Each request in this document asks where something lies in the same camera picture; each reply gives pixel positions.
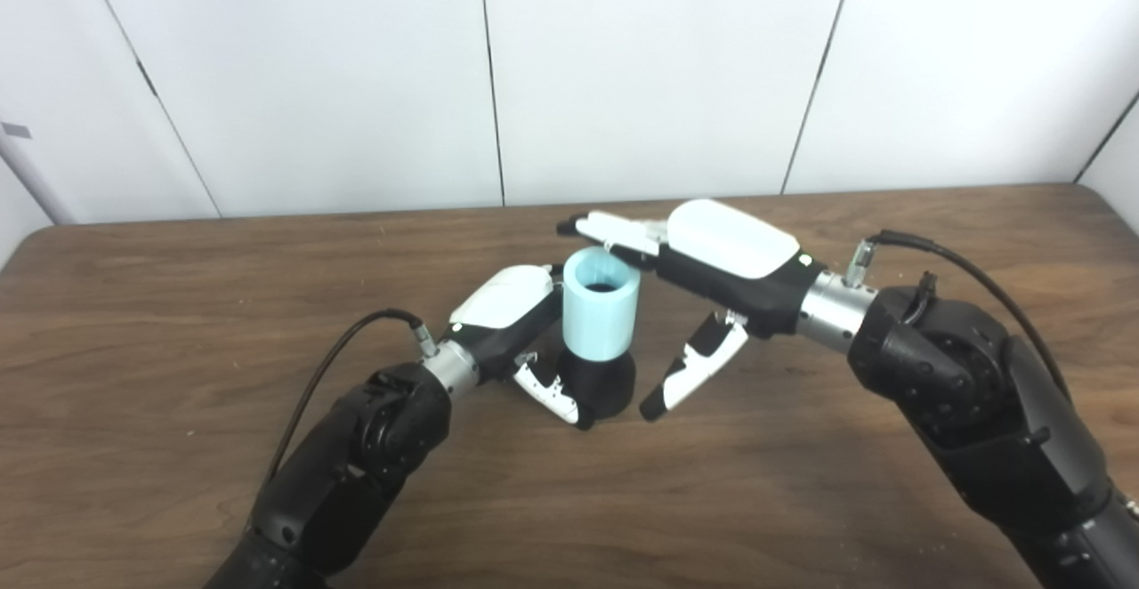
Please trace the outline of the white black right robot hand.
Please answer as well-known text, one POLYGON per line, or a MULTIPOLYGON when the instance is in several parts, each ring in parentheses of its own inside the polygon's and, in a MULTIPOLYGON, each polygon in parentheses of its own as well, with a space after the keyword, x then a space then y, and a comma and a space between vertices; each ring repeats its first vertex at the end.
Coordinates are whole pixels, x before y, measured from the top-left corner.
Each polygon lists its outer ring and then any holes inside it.
POLYGON ((751 340, 802 336, 847 355, 876 296, 816 260, 794 236, 721 201, 686 201, 659 221, 591 211, 556 229, 721 308, 644 398, 639 411, 647 422, 691 396, 751 340))

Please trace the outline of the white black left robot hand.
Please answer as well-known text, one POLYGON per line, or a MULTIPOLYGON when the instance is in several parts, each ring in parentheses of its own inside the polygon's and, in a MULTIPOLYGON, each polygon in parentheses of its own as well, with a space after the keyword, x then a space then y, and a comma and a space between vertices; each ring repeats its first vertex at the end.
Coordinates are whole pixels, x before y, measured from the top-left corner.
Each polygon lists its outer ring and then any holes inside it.
POLYGON ((448 318, 423 367, 449 399, 492 381, 513 381, 536 403, 580 431, 595 416, 570 395, 554 366, 532 345, 562 320, 562 265, 507 265, 448 318))

